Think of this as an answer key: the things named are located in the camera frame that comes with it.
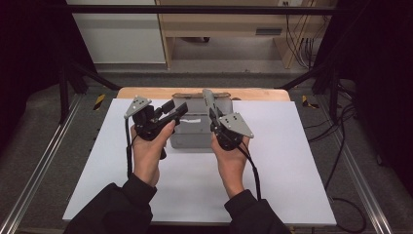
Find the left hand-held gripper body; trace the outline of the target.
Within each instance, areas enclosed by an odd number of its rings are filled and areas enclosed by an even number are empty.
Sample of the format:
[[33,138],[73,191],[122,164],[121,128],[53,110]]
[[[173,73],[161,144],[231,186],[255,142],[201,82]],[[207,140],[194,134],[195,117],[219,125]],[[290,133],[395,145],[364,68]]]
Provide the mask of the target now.
[[164,118],[169,114],[163,114],[160,118],[155,117],[154,106],[151,104],[152,100],[146,97],[136,96],[127,112],[124,115],[127,137],[127,159],[131,159],[131,134],[129,127],[129,119],[132,118],[134,122],[134,129],[139,137],[144,140],[151,141],[158,136],[162,128],[168,124]]

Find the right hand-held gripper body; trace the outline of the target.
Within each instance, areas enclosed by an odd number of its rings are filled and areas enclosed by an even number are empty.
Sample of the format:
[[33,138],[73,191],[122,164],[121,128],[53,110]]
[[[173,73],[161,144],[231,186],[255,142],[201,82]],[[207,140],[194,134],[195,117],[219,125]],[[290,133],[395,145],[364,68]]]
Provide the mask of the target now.
[[231,151],[237,148],[244,137],[254,138],[254,133],[240,113],[230,113],[217,118],[216,124],[210,123],[210,130],[215,134],[222,149]]

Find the transparent grey storage box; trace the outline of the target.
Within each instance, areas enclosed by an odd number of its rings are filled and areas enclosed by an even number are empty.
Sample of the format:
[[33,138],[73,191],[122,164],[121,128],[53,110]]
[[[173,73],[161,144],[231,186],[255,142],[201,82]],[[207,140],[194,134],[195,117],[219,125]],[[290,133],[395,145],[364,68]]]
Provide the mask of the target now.
[[207,104],[201,94],[193,97],[174,94],[175,108],[186,103],[188,111],[180,118],[175,133],[170,137],[170,144],[175,149],[210,148],[210,119]]

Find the person's left hand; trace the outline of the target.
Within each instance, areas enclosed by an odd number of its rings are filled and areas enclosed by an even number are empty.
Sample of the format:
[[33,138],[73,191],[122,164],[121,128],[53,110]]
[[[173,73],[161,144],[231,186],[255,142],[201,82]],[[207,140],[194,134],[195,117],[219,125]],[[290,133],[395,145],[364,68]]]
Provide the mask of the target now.
[[131,127],[133,174],[151,187],[155,187],[160,178],[159,161],[161,153],[172,135],[175,121],[166,124],[161,132],[151,141],[142,139]]

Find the person's right hand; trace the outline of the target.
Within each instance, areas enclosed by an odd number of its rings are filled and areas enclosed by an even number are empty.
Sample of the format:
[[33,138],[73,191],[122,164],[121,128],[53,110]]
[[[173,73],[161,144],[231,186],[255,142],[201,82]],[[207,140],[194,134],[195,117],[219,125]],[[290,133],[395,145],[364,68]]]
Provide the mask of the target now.
[[230,199],[244,191],[243,175],[246,157],[240,149],[226,151],[221,148],[215,134],[211,135],[211,149],[214,152],[218,171]]

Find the wooden table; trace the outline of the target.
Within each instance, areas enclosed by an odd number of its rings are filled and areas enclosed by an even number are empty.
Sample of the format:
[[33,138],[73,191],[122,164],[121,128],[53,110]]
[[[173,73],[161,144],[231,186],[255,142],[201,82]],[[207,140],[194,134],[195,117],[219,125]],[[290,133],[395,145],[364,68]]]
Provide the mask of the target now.
[[[274,100],[290,101],[286,90],[261,89],[261,88],[211,88],[214,93],[229,93],[232,98],[241,100]],[[161,88],[161,87],[125,87],[117,94],[117,98],[145,98],[167,99],[175,93],[194,94],[200,93],[202,88]]]

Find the white board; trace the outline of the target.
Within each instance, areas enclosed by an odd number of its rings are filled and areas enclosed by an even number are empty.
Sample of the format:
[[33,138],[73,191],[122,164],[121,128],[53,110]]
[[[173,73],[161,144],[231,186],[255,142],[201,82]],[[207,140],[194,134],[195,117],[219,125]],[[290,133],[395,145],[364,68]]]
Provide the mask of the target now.
[[[112,100],[93,150],[71,196],[64,219],[72,219],[107,184],[127,180],[124,98]],[[244,186],[260,194],[292,226],[336,222],[292,101],[236,100],[233,108],[254,133]],[[228,197],[209,150],[167,149],[158,191],[150,202],[156,224],[227,224]]]

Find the white cabinet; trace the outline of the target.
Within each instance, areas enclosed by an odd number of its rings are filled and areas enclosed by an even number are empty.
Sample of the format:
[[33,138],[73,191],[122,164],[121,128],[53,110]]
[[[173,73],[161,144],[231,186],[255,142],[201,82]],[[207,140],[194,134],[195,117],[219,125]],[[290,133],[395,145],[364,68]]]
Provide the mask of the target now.
[[94,63],[165,63],[156,14],[74,14]]

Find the black metal stand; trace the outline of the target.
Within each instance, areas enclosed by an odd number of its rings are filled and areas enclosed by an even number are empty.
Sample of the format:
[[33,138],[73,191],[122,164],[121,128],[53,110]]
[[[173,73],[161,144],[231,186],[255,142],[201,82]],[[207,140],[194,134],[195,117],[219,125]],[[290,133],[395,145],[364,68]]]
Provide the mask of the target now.
[[337,107],[338,107],[338,84],[339,79],[336,74],[335,65],[332,62],[325,61],[309,70],[308,72],[300,75],[298,78],[280,86],[281,90],[289,91],[295,86],[307,81],[310,78],[315,78],[316,81],[313,85],[312,91],[315,95],[324,94],[326,90],[329,90],[329,104],[328,115],[334,124],[338,123]]
[[58,65],[60,124],[62,124],[69,115],[68,84],[71,84],[76,94],[84,94],[89,88],[84,77],[92,78],[97,83],[112,91],[119,91],[121,89],[121,86],[106,80],[98,75],[96,71],[92,71],[78,62],[62,61]]

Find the light wooden desk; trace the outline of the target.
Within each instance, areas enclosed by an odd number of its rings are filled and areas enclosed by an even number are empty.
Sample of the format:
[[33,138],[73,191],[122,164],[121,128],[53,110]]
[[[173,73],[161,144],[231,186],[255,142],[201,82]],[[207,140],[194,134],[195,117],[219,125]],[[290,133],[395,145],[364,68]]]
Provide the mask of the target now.
[[[338,0],[155,0],[158,6],[259,6],[259,7],[334,7]],[[160,14],[167,61],[171,61],[172,40],[179,37],[269,37],[274,40],[289,69],[304,55],[300,43],[318,39],[329,25],[329,16],[198,15]]]

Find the black curtain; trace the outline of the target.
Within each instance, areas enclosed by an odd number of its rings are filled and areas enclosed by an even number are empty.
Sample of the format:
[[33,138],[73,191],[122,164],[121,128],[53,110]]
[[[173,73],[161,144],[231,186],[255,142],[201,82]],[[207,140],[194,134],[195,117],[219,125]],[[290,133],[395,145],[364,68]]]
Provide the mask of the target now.
[[376,149],[413,195],[413,0],[337,0],[316,63],[347,27],[335,71],[356,83],[356,103]]
[[0,155],[12,141],[28,98],[57,83],[58,65],[46,42],[40,20],[46,20],[76,62],[94,71],[73,16],[47,13],[46,5],[67,0],[0,0]]

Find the black horizontal frame bar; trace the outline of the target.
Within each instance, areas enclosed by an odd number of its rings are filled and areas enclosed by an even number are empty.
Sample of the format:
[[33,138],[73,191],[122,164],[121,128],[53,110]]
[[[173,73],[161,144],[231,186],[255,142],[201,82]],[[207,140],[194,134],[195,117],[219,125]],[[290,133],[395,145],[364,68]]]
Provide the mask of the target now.
[[350,9],[337,7],[251,7],[183,5],[57,5],[75,14],[214,14],[214,15],[310,15],[334,16]]

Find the aluminium rail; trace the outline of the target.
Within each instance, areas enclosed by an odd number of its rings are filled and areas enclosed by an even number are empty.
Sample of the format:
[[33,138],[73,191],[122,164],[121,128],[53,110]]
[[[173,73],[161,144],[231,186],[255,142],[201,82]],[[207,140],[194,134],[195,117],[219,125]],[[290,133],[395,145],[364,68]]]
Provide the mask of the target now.
[[377,234],[394,234],[391,226],[384,215],[372,189],[370,188],[364,174],[358,166],[352,151],[345,142],[345,132],[337,130],[334,134],[335,140],[339,146],[342,146],[342,159],[346,165],[353,184],[357,190],[357,194],[362,202],[372,226]]
[[15,202],[12,210],[9,212],[4,222],[0,225],[0,234],[15,234],[19,224],[25,215],[35,193],[37,192],[49,166],[55,158],[61,143],[63,142],[67,130],[69,129],[75,115],[78,112],[79,105],[83,100],[83,95],[75,95],[69,106],[69,112],[66,119],[60,123],[50,140],[47,148],[42,154],[38,164],[36,165],[30,179],[24,186],[19,198]]

